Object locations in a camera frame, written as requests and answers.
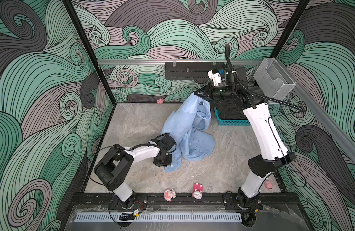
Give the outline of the light blue long sleeve shirt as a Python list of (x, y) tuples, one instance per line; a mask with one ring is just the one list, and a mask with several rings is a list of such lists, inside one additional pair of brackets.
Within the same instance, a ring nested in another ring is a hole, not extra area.
[(210, 156), (215, 147), (212, 135), (205, 131), (211, 123), (210, 102), (191, 94), (181, 107), (172, 112), (164, 123), (162, 133), (169, 133), (177, 147), (172, 153), (172, 163), (166, 173), (176, 171), (182, 159), (201, 161)]

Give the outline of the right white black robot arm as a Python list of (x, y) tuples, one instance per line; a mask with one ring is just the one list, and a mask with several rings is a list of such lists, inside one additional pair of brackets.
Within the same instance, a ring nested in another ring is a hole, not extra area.
[(268, 102), (274, 102), (293, 108), (296, 112), (304, 109), (272, 97), (265, 96), (261, 88), (248, 87), (247, 81), (239, 77), (239, 69), (230, 61), (230, 46), (225, 45), (226, 65), (208, 72), (211, 82), (195, 91), (195, 95), (212, 103), (221, 114), (242, 112), (249, 121), (257, 142), (260, 154), (249, 159), (250, 172), (244, 184), (238, 189), (236, 201), (241, 210), (260, 210), (258, 200), (260, 188), (277, 170), (292, 162), (296, 155), (289, 152), (283, 144), (269, 112)]

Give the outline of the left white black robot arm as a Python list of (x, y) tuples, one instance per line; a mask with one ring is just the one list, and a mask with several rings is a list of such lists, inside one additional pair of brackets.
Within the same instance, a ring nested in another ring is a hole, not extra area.
[(125, 182), (132, 165), (152, 159), (155, 166), (168, 167), (172, 164), (172, 153), (176, 149), (177, 143), (169, 133), (133, 147), (115, 144), (94, 167), (94, 173), (107, 190), (114, 193), (121, 207), (128, 209), (132, 207), (136, 197)]

